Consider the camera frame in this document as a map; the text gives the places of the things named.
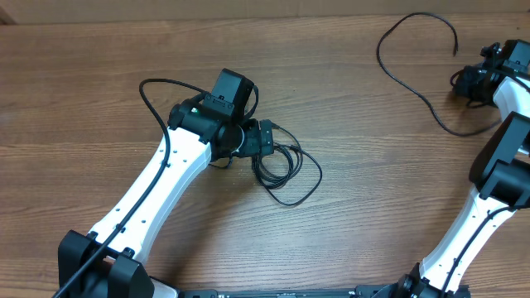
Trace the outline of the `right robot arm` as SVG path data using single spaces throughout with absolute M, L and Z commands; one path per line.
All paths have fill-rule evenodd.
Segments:
M 529 206 L 529 44 L 507 40 L 480 52 L 483 61 L 453 74 L 453 92 L 468 107 L 492 106 L 501 124 L 470 168 L 472 187 L 463 209 L 436 248 L 394 286 L 389 297 L 466 297 L 466 269 L 493 233 Z

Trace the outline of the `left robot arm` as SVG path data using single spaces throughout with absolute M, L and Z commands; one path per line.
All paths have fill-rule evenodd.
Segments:
M 272 152 L 270 127 L 247 106 L 258 87 L 221 70 L 213 89 L 197 89 L 176 104 L 163 138 L 117 204 L 87 234 L 70 230 L 58 247 L 57 297 L 178 297 L 180 292 L 145 268 L 152 246 L 191 182 L 218 159 Z

